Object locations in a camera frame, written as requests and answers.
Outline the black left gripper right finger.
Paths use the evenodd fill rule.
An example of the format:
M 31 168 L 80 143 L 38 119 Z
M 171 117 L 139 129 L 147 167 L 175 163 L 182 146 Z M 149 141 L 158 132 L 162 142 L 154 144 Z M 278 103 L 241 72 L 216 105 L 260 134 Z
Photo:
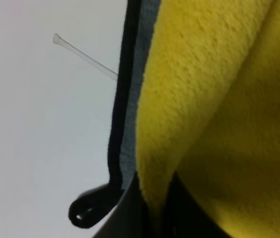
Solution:
M 185 189 L 177 174 L 172 178 L 164 207 L 166 238 L 228 238 Z

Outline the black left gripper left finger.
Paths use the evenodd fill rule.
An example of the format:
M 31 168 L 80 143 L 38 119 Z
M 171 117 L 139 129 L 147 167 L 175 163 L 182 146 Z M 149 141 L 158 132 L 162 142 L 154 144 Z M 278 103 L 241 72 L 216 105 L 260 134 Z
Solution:
M 94 235 L 95 238 L 148 238 L 150 223 L 147 206 L 142 197 L 138 173 L 122 194 L 117 205 Z

